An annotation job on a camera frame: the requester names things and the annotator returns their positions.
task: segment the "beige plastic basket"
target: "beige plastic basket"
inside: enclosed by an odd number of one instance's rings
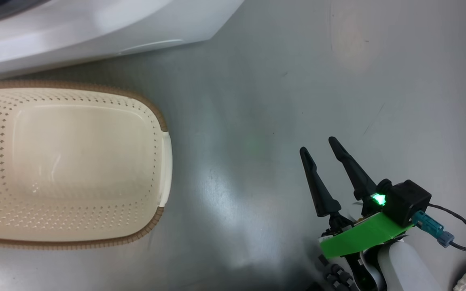
[[[0,246],[130,243],[163,213],[172,146],[159,110],[100,85],[0,82]]]

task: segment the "green panel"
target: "green panel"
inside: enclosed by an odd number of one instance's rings
[[[402,228],[380,212],[354,228],[323,241],[320,245],[326,258],[344,256],[380,245],[412,226]]]

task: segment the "green light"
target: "green light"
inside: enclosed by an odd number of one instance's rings
[[[386,204],[386,196],[381,195],[381,194],[379,194],[379,193],[375,193],[375,195],[373,195],[373,199],[374,199],[375,201],[377,201],[377,203],[378,203],[379,205],[384,205],[384,204]]]

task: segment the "basket rim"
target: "basket rim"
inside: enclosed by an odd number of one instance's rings
[[[128,98],[135,99],[146,105],[156,116],[161,131],[168,132],[168,128],[161,114],[161,111],[150,102],[148,99],[143,97],[141,94],[136,92],[122,90],[119,88],[90,84],[90,83],[79,83],[70,81],[55,81],[55,80],[4,80],[0,81],[0,89],[21,89],[21,88],[48,88],[48,89],[71,89],[71,90],[82,90],[92,91],[107,94],[115,94]],[[50,242],[50,241],[25,241],[25,240],[9,240],[0,239],[0,247],[10,247],[14,249],[28,249],[28,250],[82,250],[82,249],[94,249],[98,247],[111,247],[113,245],[124,245],[138,240],[148,234],[154,226],[157,225],[159,219],[163,215],[165,208],[157,207],[154,217],[139,231],[129,234],[128,236],[121,236],[118,238],[100,239],[100,240],[87,240],[87,241],[65,241],[65,242]]]

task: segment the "washing machine door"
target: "washing machine door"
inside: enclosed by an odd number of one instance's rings
[[[101,37],[172,0],[0,0],[0,63]]]

